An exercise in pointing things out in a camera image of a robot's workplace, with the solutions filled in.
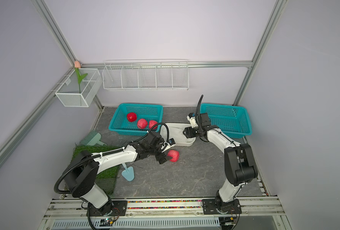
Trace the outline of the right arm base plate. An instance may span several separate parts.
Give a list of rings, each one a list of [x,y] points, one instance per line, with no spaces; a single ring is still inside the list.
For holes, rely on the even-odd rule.
[[[230,202],[223,202],[221,198],[215,197],[212,199],[202,199],[201,207],[205,215],[216,214],[241,214],[241,205],[238,199]]]

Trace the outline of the red apple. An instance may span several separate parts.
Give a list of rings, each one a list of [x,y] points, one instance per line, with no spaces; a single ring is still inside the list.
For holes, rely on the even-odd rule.
[[[137,120],[137,114],[134,112],[130,112],[126,115],[126,118],[128,120],[128,122],[135,122]]]
[[[149,129],[155,130],[157,128],[157,121],[155,120],[150,120],[148,124]]]
[[[146,127],[148,126],[148,122],[147,122],[147,120],[145,120],[145,119],[139,119],[138,121],[137,121],[137,127],[139,128],[139,129],[145,129]]]
[[[179,160],[179,152],[176,150],[170,150],[168,152],[168,156],[170,157],[171,162],[177,162]]]

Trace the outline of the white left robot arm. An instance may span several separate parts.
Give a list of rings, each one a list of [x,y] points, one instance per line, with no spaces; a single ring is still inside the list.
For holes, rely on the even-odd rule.
[[[64,170],[54,185],[57,194],[70,194],[88,203],[104,216],[113,212],[111,198],[96,184],[95,180],[101,172],[121,165],[155,156],[163,164],[170,160],[166,151],[175,146],[175,140],[162,138],[158,132],[149,132],[139,140],[129,143],[126,147],[107,152],[79,153]]]

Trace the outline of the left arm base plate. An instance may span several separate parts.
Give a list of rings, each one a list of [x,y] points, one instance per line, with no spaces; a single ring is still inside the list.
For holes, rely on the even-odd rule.
[[[128,202],[126,200],[109,200],[99,209],[90,204],[88,212],[92,217],[125,216],[127,205]]]

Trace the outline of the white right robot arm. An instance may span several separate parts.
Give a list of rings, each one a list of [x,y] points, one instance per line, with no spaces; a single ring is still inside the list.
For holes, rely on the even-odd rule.
[[[233,202],[241,189],[258,177],[252,148],[231,139],[218,126],[212,125],[207,113],[190,113],[187,120],[191,126],[183,131],[186,138],[203,138],[224,154],[226,180],[215,199],[221,204]]]

